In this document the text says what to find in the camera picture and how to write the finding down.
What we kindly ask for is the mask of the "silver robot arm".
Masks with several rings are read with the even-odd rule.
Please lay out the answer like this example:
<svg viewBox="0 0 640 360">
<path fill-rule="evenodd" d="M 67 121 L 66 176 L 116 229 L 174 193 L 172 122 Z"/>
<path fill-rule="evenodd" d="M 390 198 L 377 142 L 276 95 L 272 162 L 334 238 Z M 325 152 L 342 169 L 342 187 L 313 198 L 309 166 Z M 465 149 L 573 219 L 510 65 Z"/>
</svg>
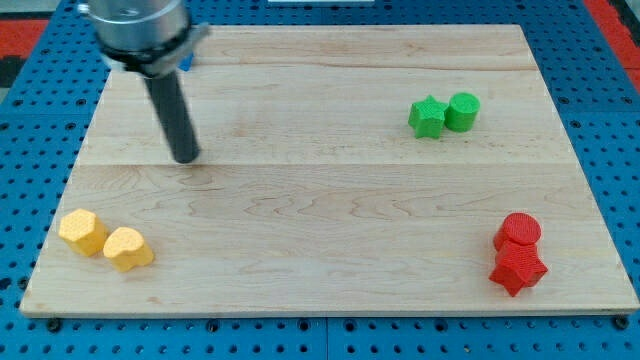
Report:
<svg viewBox="0 0 640 360">
<path fill-rule="evenodd" d="M 86 0 L 77 11 L 93 25 L 105 63 L 144 79 L 174 161 L 193 162 L 200 147 L 177 70 L 210 25 L 194 23 L 183 0 Z"/>
</svg>

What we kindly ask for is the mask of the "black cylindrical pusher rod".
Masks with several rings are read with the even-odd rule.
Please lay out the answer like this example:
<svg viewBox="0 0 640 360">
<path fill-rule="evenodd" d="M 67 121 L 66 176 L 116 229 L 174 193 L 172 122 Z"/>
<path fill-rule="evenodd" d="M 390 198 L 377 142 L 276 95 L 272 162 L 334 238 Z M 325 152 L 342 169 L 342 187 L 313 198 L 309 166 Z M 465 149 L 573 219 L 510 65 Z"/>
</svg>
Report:
<svg viewBox="0 0 640 360">
<path fill-rule="evenodd" d="M 200 147 L 177 73 L 145 79 L 144 84 L 174 161 L 193 162 Z"/>
</svg>

